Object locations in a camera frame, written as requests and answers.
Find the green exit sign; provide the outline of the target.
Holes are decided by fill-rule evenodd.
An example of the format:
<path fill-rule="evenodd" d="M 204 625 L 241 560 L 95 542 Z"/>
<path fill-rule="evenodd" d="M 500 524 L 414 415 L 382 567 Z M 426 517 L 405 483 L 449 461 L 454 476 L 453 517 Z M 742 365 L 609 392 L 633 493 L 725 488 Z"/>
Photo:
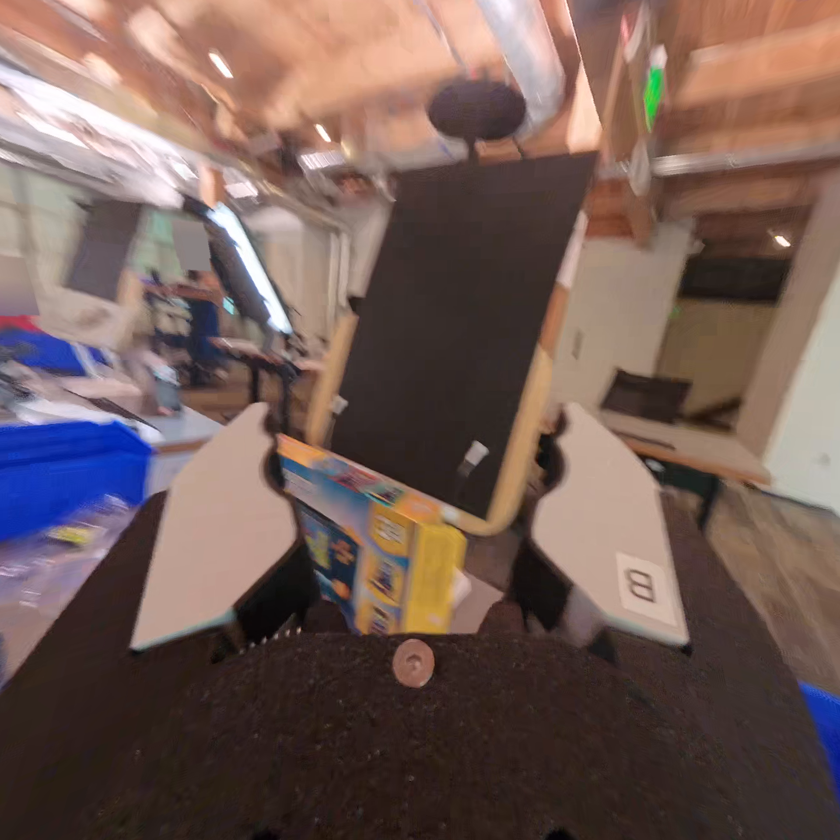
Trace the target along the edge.
<path fill-rule="evenodd" d="M 644 126 L 647 133 L 653 132 L 658 112 L 665 98 L 667 61 L 668 54 L 664 45 L 658 44 L 651 48 L 647 58 L 642 98 Z"/>

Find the silver ventilation duct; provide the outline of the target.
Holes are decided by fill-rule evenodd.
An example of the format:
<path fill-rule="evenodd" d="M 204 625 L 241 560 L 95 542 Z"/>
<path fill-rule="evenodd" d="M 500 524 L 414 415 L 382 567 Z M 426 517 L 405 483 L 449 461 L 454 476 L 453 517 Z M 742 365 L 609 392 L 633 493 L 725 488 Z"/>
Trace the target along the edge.
<path fill-rule="evenodd" d="M 543 129 L 560 112 L 566 74 L 538 1 L 478 1 L 526 105 L 516 138 Z"/>

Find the blue storage bin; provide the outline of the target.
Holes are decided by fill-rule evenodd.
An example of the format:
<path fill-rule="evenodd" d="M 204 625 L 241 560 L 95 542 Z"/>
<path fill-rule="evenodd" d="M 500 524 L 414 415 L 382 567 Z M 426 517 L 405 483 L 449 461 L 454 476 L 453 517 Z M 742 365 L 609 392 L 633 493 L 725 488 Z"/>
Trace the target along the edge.
<path fill-rule="evenodd" d="M 72 342 L 21 322 L 2 322 L 1 362 L 17 362 L 52 375 L 86 376 L 96 365 L 110 367 L 107 355 L 88 345 Z"/>
<path fill-rule="evenodd" d="M 105 496 L 141 504 L 154 448 L 120 423 L 1 428 L 1 541 L 47 528 Z"/>

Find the grey desk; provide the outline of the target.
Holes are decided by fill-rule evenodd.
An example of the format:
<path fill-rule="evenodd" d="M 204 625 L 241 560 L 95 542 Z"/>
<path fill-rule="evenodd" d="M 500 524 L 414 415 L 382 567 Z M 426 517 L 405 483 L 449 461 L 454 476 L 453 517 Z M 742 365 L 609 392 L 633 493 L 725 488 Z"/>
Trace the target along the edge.
<path fill-rule="evenodd" d="M 769 488 L 770 472 L 760 458 L 730 433 L 710 432 L 683 424 L 660 423 L 602 409 L 600 420 L 636 457 L 662 487 L 698 498 L 696 524 L 707 530 L 726 482 Z"/>

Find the black panel with wooden frame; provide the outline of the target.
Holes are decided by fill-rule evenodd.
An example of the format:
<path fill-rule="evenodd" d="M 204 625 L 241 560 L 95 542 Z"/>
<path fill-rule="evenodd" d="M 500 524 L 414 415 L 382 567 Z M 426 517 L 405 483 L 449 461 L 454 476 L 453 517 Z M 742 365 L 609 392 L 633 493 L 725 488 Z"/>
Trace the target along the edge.
<path fill-rule="evenodd" d="M 596 151 L 397 178 L 361 300 L 337 323 L 305 439 L 490 536 L 537 453 Z"/>

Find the bright tilted display screen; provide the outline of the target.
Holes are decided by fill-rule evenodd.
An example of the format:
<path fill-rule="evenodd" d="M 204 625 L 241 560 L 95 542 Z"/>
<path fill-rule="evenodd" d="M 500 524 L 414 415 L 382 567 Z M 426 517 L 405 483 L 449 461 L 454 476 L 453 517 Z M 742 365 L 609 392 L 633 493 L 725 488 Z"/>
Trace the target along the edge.
<path fill-rule="evenodd" d="M 263 333 L 290 337 L 286 303 L 239 216 L 227 205 L 195 201 L 192 214 L 204 226 L 211 267 L 238 313 Z"/>

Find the colourful brick set box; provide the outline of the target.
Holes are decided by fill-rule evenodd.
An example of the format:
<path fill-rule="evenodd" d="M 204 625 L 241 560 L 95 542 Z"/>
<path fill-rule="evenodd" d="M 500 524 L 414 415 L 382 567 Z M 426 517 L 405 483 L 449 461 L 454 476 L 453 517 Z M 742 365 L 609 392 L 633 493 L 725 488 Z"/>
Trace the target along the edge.
<path fill-rule="evenodd" d="M 443 504 L 292 437 L 277 442 L 321 595 L 350 630 L 448 634 L 467 539 Z"/>

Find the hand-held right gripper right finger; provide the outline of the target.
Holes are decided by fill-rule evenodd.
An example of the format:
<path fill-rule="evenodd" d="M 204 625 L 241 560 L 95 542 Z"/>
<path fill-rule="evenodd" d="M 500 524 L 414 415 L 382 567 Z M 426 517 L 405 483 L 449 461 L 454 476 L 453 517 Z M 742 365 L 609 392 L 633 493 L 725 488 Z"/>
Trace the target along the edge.
<path fill-rule="evenodd" d="M 618 632 L 687 650 L 658 483 L 575 403 L 563 408 L 549 455 L 559 472 L 533 506 L 511 573 L 526 624 L 578 648 Z"/>

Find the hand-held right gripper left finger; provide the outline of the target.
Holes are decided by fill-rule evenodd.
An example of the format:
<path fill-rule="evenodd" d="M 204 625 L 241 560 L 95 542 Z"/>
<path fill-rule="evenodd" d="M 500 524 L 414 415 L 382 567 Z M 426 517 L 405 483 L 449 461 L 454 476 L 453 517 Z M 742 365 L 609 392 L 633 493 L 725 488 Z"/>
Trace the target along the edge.
<path fill-rule="evenodd" d="M 233 649 L 299 634 L 319 587 L 282 484 L 266 403 L 248 406 L 167 491 L 130 649 L 218 635 Z"/>

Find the black flat screen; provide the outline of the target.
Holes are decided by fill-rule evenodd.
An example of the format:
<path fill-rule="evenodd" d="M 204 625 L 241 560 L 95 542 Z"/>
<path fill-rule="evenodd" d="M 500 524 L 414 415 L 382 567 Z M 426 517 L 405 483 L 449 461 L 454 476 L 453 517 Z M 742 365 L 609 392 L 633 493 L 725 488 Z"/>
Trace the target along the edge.
<path fill-rule="evenodd" d="M 600 404 L 603 411 L 674 425 L 693 382 L 661 376 L 644 376 L 617 369 Z"/>

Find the black round hanging fixture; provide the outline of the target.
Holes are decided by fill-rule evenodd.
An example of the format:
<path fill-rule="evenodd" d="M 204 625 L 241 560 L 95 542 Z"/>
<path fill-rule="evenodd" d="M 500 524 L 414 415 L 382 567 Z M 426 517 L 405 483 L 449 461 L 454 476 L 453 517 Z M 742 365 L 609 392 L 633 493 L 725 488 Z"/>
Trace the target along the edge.
<path fill-rule="evenodd" d="M 429 122 L 442 136 L 465 143 L 478 162 L 478 143 L 507 140 L 527 116 L 526 100 L 500 80 L 461 78 L 441 87 L 427 105 Z"/>

